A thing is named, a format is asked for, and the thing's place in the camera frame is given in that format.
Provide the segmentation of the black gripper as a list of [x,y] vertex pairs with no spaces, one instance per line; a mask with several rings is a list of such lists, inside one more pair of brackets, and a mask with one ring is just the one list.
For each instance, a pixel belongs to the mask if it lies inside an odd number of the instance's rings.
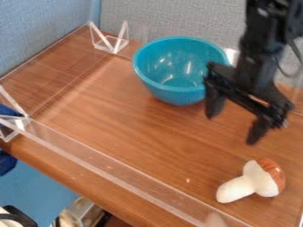
[[256,116],[245,143],[255,145],[270,129],[286,125],[294,104],[275,85],[280,53],[240,53],[236,66],[216,62],[207,64],[205,116],[212,119],[232,100]]

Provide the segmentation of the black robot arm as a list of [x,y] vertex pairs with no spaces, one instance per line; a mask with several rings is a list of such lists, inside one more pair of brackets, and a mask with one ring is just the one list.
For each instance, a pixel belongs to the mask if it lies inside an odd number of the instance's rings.
[[303,0],[245,0],[245,32],[239,41],[235,67],[208,63],[204,77],[204,114],[213,118],[227,99],[256,115],[245,143],[253,145],[270,129],[286,126],[295,108],[275,85],[282,70],[283,51],[292,49],[298,71],[303,72],[303,55],[295,39],[303,37]]

